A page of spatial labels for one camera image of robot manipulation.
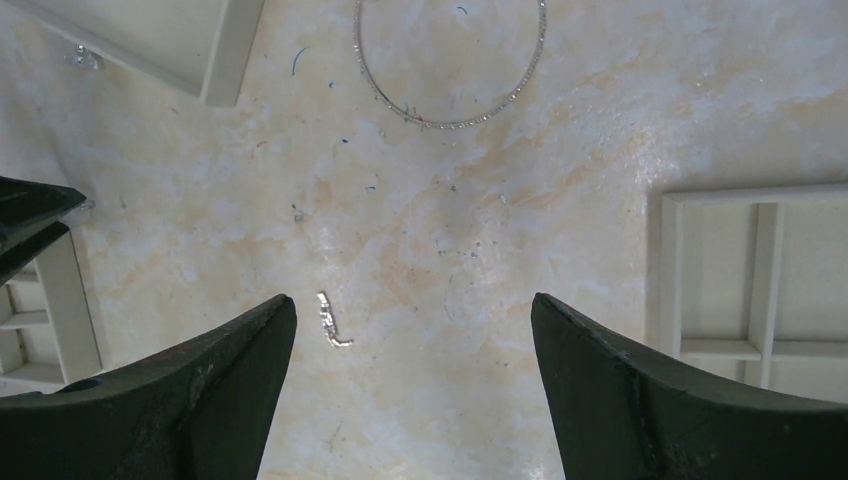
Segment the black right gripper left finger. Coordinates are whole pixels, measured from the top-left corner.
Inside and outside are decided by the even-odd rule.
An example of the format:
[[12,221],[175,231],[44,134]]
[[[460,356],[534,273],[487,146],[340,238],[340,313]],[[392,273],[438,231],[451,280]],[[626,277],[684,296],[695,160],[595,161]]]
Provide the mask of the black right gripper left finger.
[[296,335],[275,296],[191,340],[1,401],[5,479],[254,479]]

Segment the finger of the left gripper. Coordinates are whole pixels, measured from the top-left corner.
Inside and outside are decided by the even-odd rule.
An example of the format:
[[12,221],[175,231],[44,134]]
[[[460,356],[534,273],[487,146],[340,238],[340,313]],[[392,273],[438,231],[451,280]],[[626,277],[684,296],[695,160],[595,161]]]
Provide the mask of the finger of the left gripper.
[[10,251],[82,205],[76,189],[1,177],[1,253]]
[[53,243],[70,232],[61,222],[54,222],[29,239],[1,254],[1,284],[11,280],[25,266]]

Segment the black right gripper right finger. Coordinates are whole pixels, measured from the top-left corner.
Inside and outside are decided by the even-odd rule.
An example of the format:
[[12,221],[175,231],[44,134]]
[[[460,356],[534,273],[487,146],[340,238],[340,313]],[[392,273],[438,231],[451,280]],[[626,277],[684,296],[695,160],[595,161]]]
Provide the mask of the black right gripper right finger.
[[843,479],[847,408],[729,380],[539,293],[536,358],[569,479]]

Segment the silver pearl-tipped bangle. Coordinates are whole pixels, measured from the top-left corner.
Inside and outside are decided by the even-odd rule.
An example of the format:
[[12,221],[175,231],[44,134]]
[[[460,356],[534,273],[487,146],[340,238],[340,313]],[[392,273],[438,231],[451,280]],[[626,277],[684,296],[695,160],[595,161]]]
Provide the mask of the silver pearl-tipped bangle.
[[358,1],[353,49],[390,112],[426,129],[479,125],[513,103],[544,51],[537,1]]

